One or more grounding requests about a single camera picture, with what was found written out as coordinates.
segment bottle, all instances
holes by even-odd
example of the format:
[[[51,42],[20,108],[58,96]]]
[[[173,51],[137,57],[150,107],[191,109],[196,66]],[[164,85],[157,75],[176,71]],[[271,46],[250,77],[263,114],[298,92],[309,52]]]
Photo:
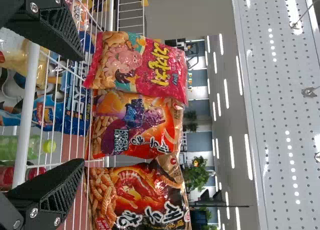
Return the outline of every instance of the bottle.
[[[0,191],[9,191],[12,188],[12,183],[14,179],[14,166],[0,166]],[[37,176],[37,168],[28,168],[25,171],[25,181],[32,180]],[[47,172],[46,168],[43,166],[39,167],[39,173],[45,174]]]
[[[52,140],[46,140],[42,138],[42,142],[40,142],[39,135],[32,135],[29,139],[28,146],[28,160],[34,160],[38,158],[39,155],[39,147],[42,145],[42,153],[41,154],[49,154],[51,153],[51,144],[52,144],[52,152],[56,150],[56,142]],[[18,136],[5,136],[0,135],[0,161],[14,161],[16,159],[17,154],[17,146],[18,146]]]

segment green plant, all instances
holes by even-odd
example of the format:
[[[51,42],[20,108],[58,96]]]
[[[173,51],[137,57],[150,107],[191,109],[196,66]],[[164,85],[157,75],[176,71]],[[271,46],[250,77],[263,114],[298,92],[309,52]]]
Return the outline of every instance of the green plant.
[[[215,225],[205,225],[205,226],[202,226],[202,230],[217,230],[217,226]]]
[[[188,124],[182,125],[182,131],[186,132],[189,130],[190,132],[196,132],[198,129],[198,123],[196,122],[190,122]]]
[[[197,120],[197,113],[196,113],[195,110],[186,111],[183,114],[183,117],[186,118],[186,119],[189,119],[190,121],[195,121],[195,120]]]
[[[209,211],[209,209],[206,206],[199,207],[199,210],[205,211],[205,216],[207,221],[209,221],[209,219],[212,218],[212,213],[211,211]]]
[[[190,130],[190,132],[196,132],[198,129],[198,123],[196,122],[190,122],[186,125],[187,129]]]
[[[183,170],[183,178],[188,192],[195,189],[201,192],[210,176],[206,171],[207,159],[204,159],[202,156],[195,156],[192,162],[194,163],[195,161],[198,162],[197,166],[186,166]]]

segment chip bag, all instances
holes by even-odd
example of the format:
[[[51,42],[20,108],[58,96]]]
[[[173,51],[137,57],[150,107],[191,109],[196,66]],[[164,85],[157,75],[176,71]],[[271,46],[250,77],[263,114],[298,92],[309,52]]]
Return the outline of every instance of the chip bag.
[[[0,68],[14,70],[26,77],[28,74],[28,46],[31,41],[3,27],[0,29]],[[36,85],[44,89],[46,82],[47,57],[40,53],[36,71]]]
[[[87,158],[122,154],[152,159],[179,150],[183,108],[178,101],[115,89],[94,90],[93,96]]]
[[[174,153],[132,166],[86,167],[85,177],[90,229],[191,230],[186,187]]]
[[[185,52],[124,31],[97,34],[96,52],[83,85],[114,88],[188,104]]]

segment red bottle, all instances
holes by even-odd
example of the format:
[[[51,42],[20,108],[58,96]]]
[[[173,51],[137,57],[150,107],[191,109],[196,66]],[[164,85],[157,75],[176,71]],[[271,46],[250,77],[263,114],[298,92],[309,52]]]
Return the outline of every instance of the red bottle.
[[[14,179],[14,166],[0,166],[0,191],[9,191],[12,188]],[[42,166],[39,167],[39,175],[46,173],[47,170]],[[25,171],[25,180],[32,180],[37,176],[37,168],[28,168]]]

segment shrimp illustration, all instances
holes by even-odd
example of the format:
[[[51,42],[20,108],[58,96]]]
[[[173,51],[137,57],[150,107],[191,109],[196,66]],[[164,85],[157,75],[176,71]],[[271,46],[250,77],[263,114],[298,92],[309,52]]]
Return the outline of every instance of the shrimp illustration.
[[[147,175],[147,178],[152,177],[154,170]],[[136,171],[123,170],[118,174],[119,179],[115,183],[115,189],[118,196],[121,196],[129,201],[134,201],[135,197],[129,193],[126,193],[124,186],[129,187],[141,195],[143,199],[150,197],[152,200],[158,202],[159,195],[156,191],[148,184],[148,182]]]

